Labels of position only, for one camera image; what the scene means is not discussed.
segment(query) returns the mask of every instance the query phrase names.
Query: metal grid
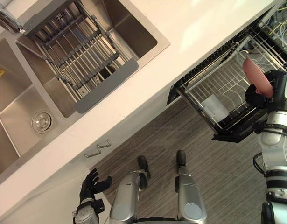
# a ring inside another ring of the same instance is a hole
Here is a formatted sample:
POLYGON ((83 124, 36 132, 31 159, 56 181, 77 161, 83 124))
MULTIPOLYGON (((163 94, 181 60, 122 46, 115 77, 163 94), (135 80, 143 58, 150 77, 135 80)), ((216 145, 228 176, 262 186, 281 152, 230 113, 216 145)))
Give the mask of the metal grid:
MULTIPOLYGON (((242 69, 247 57, 264 72, 270 70, 287 72, 287 58, 284 58, 268 40, 269 38, 259 35, 256 29, 248 30, 243 40, 232 42, 231 47, 215 61, 209 63, 191 79, 181 81, 181 87, 200 110, 203 109, 202 102, 214 94, 230 113, 229 117, 233 119, 233 114, 238 115, 249 107, 244 96, 250 83, 242 69)), ((222 129, 221 123, 210 115, 207 116, 214 125, 222 129)))
POLYGON ((77 102, 119 69, 129 56, 78 0, 35 33, 37 47, 77 102))

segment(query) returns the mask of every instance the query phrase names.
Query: pink plate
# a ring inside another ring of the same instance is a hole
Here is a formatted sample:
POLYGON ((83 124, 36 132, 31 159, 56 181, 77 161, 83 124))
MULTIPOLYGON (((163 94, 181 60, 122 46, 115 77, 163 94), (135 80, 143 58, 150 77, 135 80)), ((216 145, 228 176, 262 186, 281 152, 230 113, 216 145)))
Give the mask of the pink plate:
POLYGON ((250 83, 256 86, 256 92, 271 98, 274 94, 273 87, 269 80, 265 77, 259 66, 250 58, 246 58, 243 63, 244 73, 250 83))

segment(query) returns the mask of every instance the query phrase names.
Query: wood-grain floor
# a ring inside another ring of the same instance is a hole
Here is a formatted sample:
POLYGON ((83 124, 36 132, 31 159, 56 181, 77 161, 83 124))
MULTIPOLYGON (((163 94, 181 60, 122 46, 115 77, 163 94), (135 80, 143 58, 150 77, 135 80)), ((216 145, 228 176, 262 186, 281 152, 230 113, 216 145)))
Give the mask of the wood-grain floor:
POLYGON ((137 169, 145 155, 152 177, 140 193, 138 216, 176 217, 175 154, 187 154, 187 167, 207 207, 209 224, 258 224, 265 201, 265 180, 252 165, 260 151, 256 135, 240 143, 210 140, 212 130, 182 99, 139 130, 95 167, 100 178, 111 175, 105 195, 110 203, 119 181, 137 169))

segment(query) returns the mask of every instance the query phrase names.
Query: sink drain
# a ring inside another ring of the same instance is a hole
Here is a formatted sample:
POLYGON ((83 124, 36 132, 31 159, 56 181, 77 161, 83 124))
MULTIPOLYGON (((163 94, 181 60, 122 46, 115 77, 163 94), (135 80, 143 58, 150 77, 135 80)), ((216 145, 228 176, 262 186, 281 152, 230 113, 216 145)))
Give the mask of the sink drain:
POLYGON ((38 111, 31 120, 32 128, 39 134, 46 133, 51 127, 52 118, 47 111, 38 111))

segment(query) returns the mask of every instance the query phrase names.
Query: cabinet drawer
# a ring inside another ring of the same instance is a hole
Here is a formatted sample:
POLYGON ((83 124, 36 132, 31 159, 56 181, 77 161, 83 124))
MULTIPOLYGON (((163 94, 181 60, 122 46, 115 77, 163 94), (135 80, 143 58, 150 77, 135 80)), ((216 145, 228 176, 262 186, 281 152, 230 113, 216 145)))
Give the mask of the cabinet drawer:
POLYGON ((168 102, 181 95, 215 132, 213 140, 240 142, 253 132, 253 123, 266 116, 266 110, 245 102, 250 85, 242 67, 246 58, 264 72, 287 73, 287 43, 270 27, 271 19, 262 18, 231 38, 171 90, 168 102))

